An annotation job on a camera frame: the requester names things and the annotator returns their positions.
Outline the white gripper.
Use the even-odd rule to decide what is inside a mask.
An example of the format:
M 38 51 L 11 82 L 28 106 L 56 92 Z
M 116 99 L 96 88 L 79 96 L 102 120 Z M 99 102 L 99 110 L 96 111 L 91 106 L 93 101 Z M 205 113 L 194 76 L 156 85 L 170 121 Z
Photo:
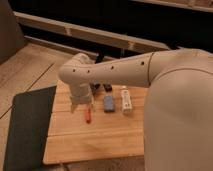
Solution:
M 71 112 L 79 105 L 92 103 L 92 91 L 89 84 L 70 85 Z

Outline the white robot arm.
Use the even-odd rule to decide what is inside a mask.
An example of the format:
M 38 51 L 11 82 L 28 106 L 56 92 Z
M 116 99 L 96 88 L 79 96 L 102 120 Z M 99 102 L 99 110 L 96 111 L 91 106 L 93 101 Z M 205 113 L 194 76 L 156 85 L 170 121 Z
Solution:
M 94 64 L 79 53 L 61 66 L 74 106 L 91 83 L 146 87 L 146 171 L 213 171 L 213 53 L 157 51 Z

